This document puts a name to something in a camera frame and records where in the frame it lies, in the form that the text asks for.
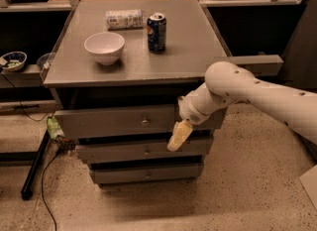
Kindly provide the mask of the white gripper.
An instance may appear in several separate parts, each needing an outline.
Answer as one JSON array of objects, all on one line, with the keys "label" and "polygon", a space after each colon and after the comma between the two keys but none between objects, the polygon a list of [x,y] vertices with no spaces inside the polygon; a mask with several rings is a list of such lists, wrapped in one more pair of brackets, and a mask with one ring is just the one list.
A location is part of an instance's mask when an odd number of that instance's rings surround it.
[{"label": "white gripper", "polygon": [[186,96],[178,96],[177,102],[182,121],[175,123],[167,144],[167,149],[172,152],[177,151],[190,136],[193,131],[192,125],[200,125],[211,116],[198,109],[200,97],[194,92],[189,92]]}]

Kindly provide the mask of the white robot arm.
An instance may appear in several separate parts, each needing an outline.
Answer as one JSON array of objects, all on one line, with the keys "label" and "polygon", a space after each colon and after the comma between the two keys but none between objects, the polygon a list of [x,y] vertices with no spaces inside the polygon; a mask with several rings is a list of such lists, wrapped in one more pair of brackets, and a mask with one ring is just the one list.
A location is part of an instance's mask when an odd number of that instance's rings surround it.
[{"label": "white robot arm", "polygon": [[174,125],[167,148],[175,152],[193,127],[212,113],[237,102],[246,102],[317,144],[317,94],[266,82],[227,61],[208,67],[204,82],[178,100],[181,120]]}]

